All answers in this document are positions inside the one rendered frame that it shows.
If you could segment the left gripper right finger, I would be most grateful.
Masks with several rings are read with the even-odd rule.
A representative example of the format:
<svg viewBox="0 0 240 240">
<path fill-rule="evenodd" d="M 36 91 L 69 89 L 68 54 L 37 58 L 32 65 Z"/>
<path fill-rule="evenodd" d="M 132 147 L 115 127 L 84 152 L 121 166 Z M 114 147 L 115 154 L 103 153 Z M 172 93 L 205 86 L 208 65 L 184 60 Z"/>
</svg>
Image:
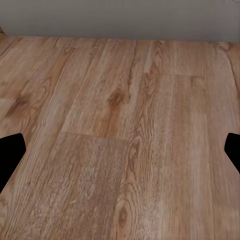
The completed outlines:
<svg viewBox="0 0 240 240">
<path fill-rule="evenodd" d="M 240 172 L 240 134 L 228 134 L 225 141 L 224 151 Z"/>
</svg>

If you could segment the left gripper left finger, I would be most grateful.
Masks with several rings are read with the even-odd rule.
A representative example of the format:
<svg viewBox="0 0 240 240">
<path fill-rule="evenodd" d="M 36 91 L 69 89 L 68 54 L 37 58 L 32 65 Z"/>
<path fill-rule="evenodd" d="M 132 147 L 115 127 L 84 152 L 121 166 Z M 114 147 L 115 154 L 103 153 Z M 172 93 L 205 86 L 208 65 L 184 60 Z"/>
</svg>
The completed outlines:
<svg viewBox="0 0 240 240">
<path fill-rule="evenodd" d="M 0 138 L 0 193 L 26 152 L 21 133 Z"/>
</svg>

